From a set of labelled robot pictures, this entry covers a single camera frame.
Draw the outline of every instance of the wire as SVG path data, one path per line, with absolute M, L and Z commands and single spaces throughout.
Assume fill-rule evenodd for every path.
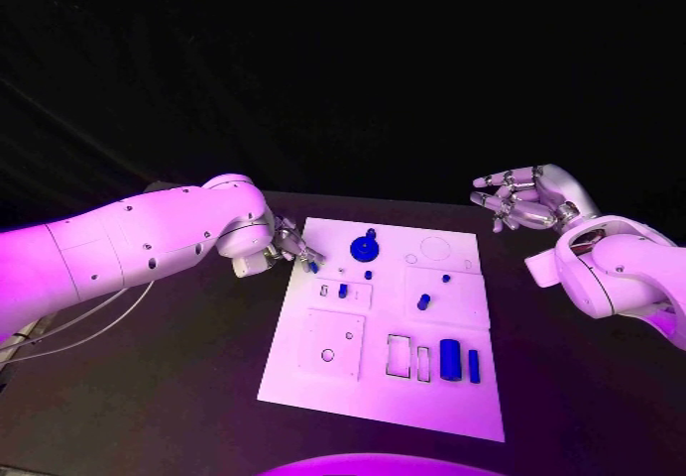
M 150 282 L 150 284 L 147 285 L 147 288 L 146 288 L 146 291 L 143 292 L 143 294 L 140 295 L 139 299 L 136 300 L 136 303 L 131 305 L 131 307 L 126 310 L 126 313 L 114 320 L 114 322 L 107 326 L 104 327 L 94 335 L 91 335 L 90 337 L 87 337 L 85 339 L 82 339 L 80 342 L 75 342 L 74 344 L 65 346 L 65 347 L 61 347 L 59 349 L 55 349 L 55 350 L 49 350 L 48 352 L 42 352 L 41 354 L 35 354 L 35 355 L 29 355 L 26 357 L 20 357 L 19 359 L 10 359 L 10 360 L 6 360 L 3 362 L 0 362 L 0 365 L 5 365 L 5 364 L 12 364 L 15 362 L 20 362 L 22 360 L 29 360 L 29 359 L 35 359 L 36 357 L 44 357 L 45 355 L 51 355 L 51 354 L 55 354 L 58 352 L 62 352 L 64 350 L 68 350 L 68 349 L 72 349 L 75 348 L 78 345 L 82 345 L 84 343 L 87 343 L 90 340 L 95 339 L 103 333 L 106 333 L 108 330 L 111 330 L 111 328 L 117 325 L 117 323 L 129 316 L 129 313 L 136 309 L 136 307 L 139 306 L 139 303 L 143 301 L 143 298 L 146 297 L 147 295 L 147 292 L 150 291 L 150 288 L 153 287 L 153 283 L 155 281 Z
M 55 335 L 58 332 L 61 332 L 68 327 L 75 325 L 81 320 L 84 320 L 94 312 L 100 311 L 127 291 L 129 291 L 129 288 L 124 288 L 108 300 L 104 300 L 88 312 L 85 312 L 80 317 L 77 317 L 77 319 L 71 320 L 67 324 L 62 324 L 51 332 L 46 332 L 45 334 L 39 335 L 33 339 L 26 338 L 26 340 L 23 340 L 22 342 L 18 342 L 16 344 L 2 347 L 0 352 L 15 349 L 16 347 L 23 347 L 25 345 L 33 344 L 39 340 L 44 340 L 46 337 L 51 337 L 52 335 Z

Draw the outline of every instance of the small blue piece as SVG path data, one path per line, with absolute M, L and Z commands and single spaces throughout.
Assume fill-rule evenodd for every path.
M 427 310 L 427 308 L 430 307 L 430 301 L 431 301 L 431 296 L 430 295 L 423 295 L 423 297 L 420 298 L 420 302 L 418 302 L 420 310 Z
M 450 382 L 461 380 L 460 343 L 454 339 L 440 342 L 440 377 Z
M 368 230 L 368 234 L 355 239 L 351 244 L 351 254 L 362 263 L 369 263 L 379 256 L 379 243 L 376 242 L 376 231 Z
M 482 382 L 482 377 L 479 375 L 479 353 L 476 350 L 469 351 L 469 381 L 473 384 Z

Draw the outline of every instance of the black background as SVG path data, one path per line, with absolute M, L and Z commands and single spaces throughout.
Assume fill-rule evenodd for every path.
M 643 6 L 26 0 L 3 17 L 6 227 L 225 172 L 466 204 L 476 177 L 554 163 L 603 212 L 686 237 L 683 29 Z

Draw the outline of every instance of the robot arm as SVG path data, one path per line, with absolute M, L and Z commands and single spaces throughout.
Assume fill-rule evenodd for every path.
M 238 175 L 0 234 L 0 342 L 44 315 L 193 267 L 215 247 L 240 277 L 280 258 L 297 258 L 307 270 L 323 264 Z
M 554 165 L 479 178 L 476 187 L 500 185 L 472 201 L 496 212 L 493 231 L 505 223 L 554 228 L 554 249 L 525 260 L 536 284 L 562 284 L 580 310 L 594 318 L 614 314 L 643 319 L 686 350 L 686 290 L 679 270 L 686 250 L 650 227 L 620 216 L 601 216 L 574 177 Z

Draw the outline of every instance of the black table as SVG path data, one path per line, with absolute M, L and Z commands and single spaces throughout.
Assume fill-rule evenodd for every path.
M 104 336 L 18 365 L 0 463 L 65 476 L 244 475 L 392 452 L 506 474 L 685 474 L 686 352 L 637 319 L 596 321 L 561 287 L 536 287 L 523 259 L 555 244 L 552 232 L 493 235 L 476 206 L 265 196 L 300 224 L 313 216 L 479 235 L 506 443 L 258 402 L 291 265 L 240 280 L 212 253 L 155 284 Z M 142 291 L 29 351 L 91 334 Z

